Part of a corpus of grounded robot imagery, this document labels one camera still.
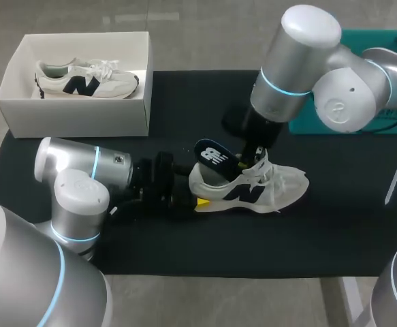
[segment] shoe lace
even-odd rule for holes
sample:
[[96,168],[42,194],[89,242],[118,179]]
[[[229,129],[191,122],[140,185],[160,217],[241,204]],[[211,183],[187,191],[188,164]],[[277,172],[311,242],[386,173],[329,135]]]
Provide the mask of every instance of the shoe lace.
[[85,67],[86,73],[91,76],[99,78],[100,82],[108,80],[113,72],[118,68],[118,60],[99,60],[94,59],[89,61],[92,65]]
[[286,180],[279,172],[278,166],[269,161],[267,153],[254,167],[244,170],[244,174],[257,184],[270,186],[271,205],[273,207],[275,207],[275,190],[281,189],[283,193],[286,192]]

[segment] black n logo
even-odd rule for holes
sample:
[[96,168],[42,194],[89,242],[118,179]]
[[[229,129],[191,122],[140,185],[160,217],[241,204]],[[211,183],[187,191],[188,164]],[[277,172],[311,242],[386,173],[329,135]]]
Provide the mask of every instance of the black n logo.
[[239,201],[242,202],[255,203],[264,192],[264,189],[264,186],[257,185],[250,190],[249,184],[240,184],[232,189],[230,193],[224,197],[224,200],[234,200],[239,198]]
[[92,77],[92,80],[89,82],[88,86],[86,86],[86,78],[84,76],[73,76],[69,79],[63,91],[73,94],[74,90],[77,90],[77,93],[80,95],[92,97],[99,85],[100,82],[95,77]]

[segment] teal object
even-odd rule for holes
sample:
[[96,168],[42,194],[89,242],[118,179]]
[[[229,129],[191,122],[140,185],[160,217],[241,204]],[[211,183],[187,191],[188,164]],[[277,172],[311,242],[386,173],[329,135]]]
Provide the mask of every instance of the teal object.
[[[356,55],[369,48],[387,48],[397,52],[397,31],[347,29],[342,31],[340,42]],[[382,110],[362,131],[374,131],[394,123],[397,123],[397,110]],[[312,98],[306,102],[298,117],[289,123],[289,130],[293,134],[337,134],[319,120]],[[397,134],[397,126],[379,134]]]

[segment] sneaker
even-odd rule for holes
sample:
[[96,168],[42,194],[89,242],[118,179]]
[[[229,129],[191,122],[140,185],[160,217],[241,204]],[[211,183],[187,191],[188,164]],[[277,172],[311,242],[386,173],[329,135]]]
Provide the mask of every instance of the sneaker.
[[198,163],[189,175],[189,188],[208,200],[195,208],[199,212],[248,208],[271,213],[300,199],[309,185],[303,171],[270,163],[266,149],[251,168],[212,140],[200,140],[195,155]]
[[83,61],[66,65],[36,63],[35,81],[41,98],[124,99],[139,85],[131,72],[117,70],[118,61]]

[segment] logo on shoe tongue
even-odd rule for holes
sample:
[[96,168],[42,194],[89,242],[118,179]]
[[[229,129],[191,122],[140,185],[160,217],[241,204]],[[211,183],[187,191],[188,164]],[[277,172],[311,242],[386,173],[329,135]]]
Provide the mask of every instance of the logo on shoe tongue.
[[201,156],[212,162],[212,164],[217,165],[228,159],[226,155],[222,155],[221,152],[215,150],[214,148],[207,148],[205,151],[201,152]]

